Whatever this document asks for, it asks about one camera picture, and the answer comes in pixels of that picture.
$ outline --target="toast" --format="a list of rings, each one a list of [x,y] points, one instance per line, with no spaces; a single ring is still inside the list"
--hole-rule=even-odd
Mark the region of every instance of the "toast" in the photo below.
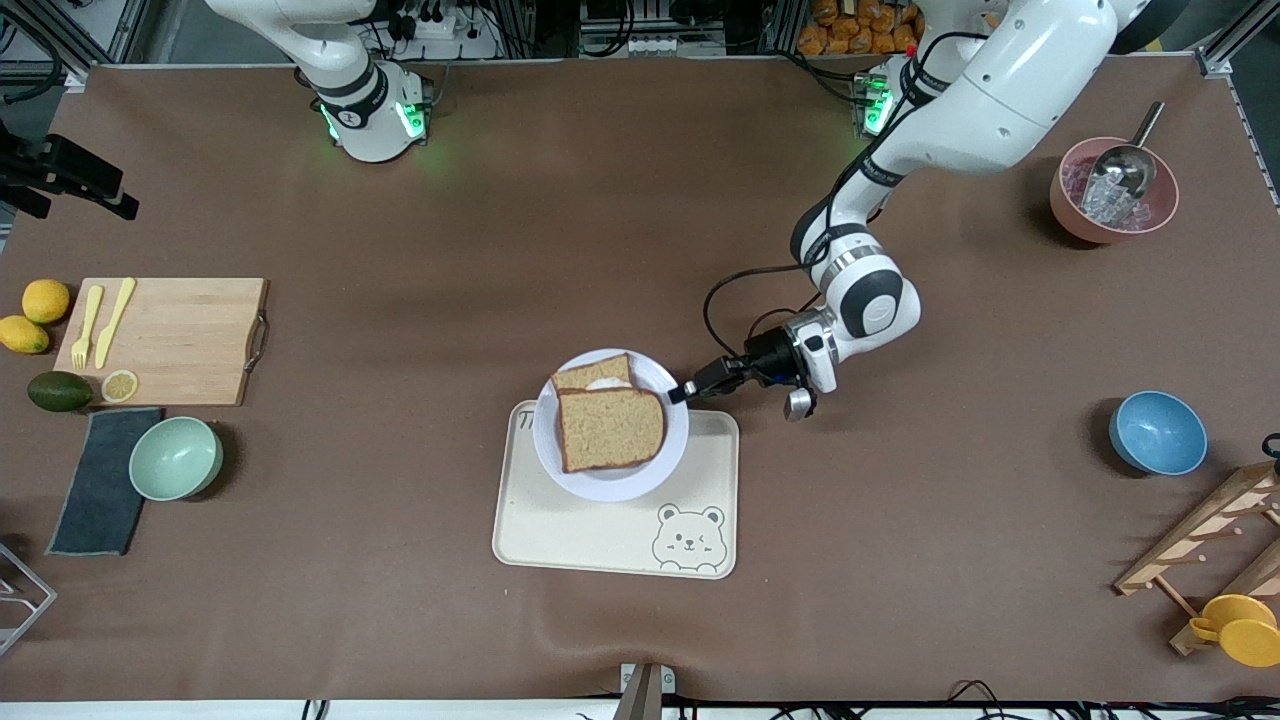
[[[559,393],[558,420],[566,473],[648,462],[667,437],[662,401],[648,389],[566,389]]]
[[[588,389],[591,383],[609,378],[617,378],[627,386],[635,387],[630,355],[623,352],[590,365],[561,370],[552,375],[552,384],[556,387],[556,395],[561,395],[567,389]]]

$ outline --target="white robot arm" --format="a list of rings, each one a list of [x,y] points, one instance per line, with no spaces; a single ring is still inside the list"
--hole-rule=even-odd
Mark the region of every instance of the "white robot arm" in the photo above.
[[[867,228],[911,172],[984,174],[1025,158],[1097,70],[1143,0],[1011,0],[986,38],[954,31],[982,23],[997,4],[919,0],[925,53],[888,67],[900,82],[891,122],[796,224],[791,252],[824,297],[815,310],[746,341],[673,391],[673,400],[721,395],[755,378],[794,384],[786,415],[812,414],[817,392],[836,389],[836,365],[910,331],[920,319],[915,286]]]
[[[422,78],[374,61],[347,23],[369,17],[375,0],[206,0],[230,20],[284,51],[320,96],[334,141],[366,163],[390,160],[425,140]]]

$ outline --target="plastic fork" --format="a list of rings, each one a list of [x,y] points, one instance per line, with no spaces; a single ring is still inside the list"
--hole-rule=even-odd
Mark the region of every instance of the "plastic fork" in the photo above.
[[[84,304],[84,327],[81,328],[81,338],[72,346],[72,366],[83,370],[88,364],[88,336],[93,333],[93,323],[97,322],[97,309],[102,306],[102,286],[96,284],[88,288],[88,301]]]

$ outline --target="cutting board handle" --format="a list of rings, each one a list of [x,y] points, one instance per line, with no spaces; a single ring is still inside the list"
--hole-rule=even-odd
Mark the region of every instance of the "cutting board handle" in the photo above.
[[[257,324],[253,325],[253,334],[248,340],[250,354],[248,360],[244,361],[246,373],[252,373],[253,366],[262,359],[262,354],[266,352],[266,338],[269,334],[271,334],[271,324],[266,322],[266,307],[259,307]]]

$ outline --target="orange packaged food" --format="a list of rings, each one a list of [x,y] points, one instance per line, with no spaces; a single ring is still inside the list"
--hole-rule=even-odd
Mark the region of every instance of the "orange packaged food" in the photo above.
[[[827,31],[817,26],[805,26],[800,31],[800,40],[796,42],[796,50],[801,55],[822,55],[822,51],[827,49]]]
[[[906,53],[908,47],[915,45],[915,36],[911,35],[911,26],[901,24],[893,29],[893,49],[899,53]]]
[[[886,5],[879,0],[859,0],[858,3],[858,22],[863,27],[872,28],[873,32],[892,31],[896,15],[897,9],[893,5]]]
[[[838,20],[831,24],[831,37],[835,40],[852,40],[861,29],[861,26],[858,24],[858,18],[841,15]]]
[[[840,17],[836,0],[813,0],[813,22],[827,27]]]
[[[861,55],[872,51],[870,28],[864,27],[863,29],[858,31],[858,35],[855,35],[849,41],[849,51],[852,53],[854,55]]]
[[[893,45],[892,35],[882,32],[872,37],[872,53],[876,53],[877,55],[887,55],[893,53],[895,49],[896,46]]]

